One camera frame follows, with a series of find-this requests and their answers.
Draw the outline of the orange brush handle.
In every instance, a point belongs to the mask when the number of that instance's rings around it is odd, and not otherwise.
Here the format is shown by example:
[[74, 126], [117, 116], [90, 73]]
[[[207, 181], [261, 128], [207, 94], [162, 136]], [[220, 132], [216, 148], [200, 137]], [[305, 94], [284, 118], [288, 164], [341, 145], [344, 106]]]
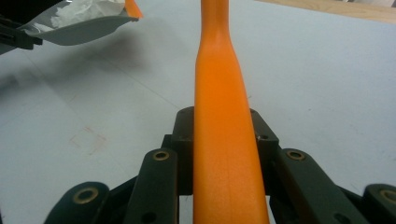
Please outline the orange brush handle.
[[229, 31], [229, 0], [201, 0], [195, 66], [193, 223], [269, 224], [248, 98]]

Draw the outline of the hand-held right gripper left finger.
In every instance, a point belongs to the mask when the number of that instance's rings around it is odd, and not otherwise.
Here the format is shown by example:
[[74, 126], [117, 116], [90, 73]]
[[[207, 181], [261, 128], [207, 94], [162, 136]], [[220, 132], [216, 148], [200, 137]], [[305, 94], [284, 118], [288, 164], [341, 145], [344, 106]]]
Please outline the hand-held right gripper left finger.
[[182, 196], [193, 193], [193, 114], [193, 106], [179, 110], [172, 133], [162, 143], [177, 154], [177, 192]]

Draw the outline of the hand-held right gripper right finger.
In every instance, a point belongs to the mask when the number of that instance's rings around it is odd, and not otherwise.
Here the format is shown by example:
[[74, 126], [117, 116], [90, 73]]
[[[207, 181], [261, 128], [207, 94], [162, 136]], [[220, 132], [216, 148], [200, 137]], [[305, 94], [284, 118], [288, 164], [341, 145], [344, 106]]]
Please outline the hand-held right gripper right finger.
[[272, 162], [274, 161], [274, 154], [278, 148], [279, 140], [256, 110], [251, 109], [250, 114], [259, 152], [265, 194], [271, 195], [274, 183]]

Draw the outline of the white paper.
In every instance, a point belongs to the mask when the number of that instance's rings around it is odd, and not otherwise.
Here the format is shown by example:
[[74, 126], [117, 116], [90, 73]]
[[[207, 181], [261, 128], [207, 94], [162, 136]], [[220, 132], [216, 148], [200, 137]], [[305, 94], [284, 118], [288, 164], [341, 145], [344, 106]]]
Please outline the white paper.
[[50, 18], [54, 28], [62, 28], [83, 21], [120, 15], [125, 0], [71, 0], [65, 7], [58, 7]]

